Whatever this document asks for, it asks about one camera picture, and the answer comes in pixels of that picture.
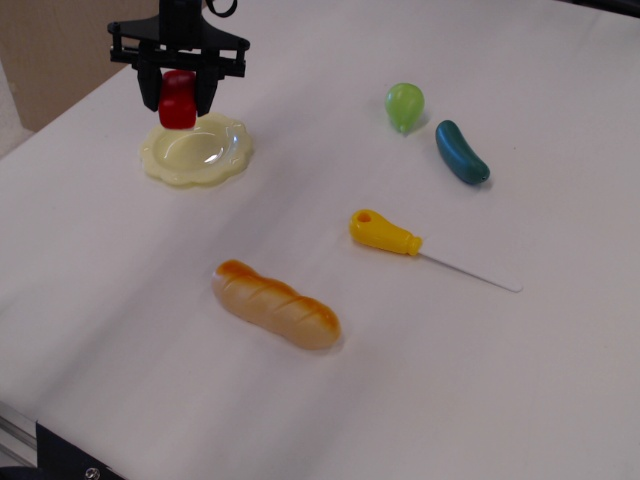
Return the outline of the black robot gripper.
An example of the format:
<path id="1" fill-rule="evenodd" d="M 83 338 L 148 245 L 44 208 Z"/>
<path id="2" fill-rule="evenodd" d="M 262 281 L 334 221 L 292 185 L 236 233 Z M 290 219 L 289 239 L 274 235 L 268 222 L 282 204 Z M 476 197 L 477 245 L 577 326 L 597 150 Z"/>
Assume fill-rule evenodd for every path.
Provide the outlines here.
<path id="1" fill-rule="evenodd" d="M 219 78 L 245 75 L 249 41 L 208 23 L 200 1 L 161 1 L 156 15 L 114 21 L 108 32 L 110 60 L 137 70 L 143 103 L 151 111 L 159 108 L 164 70 L 196 72 L 198 117 L 210 111 Z"/>

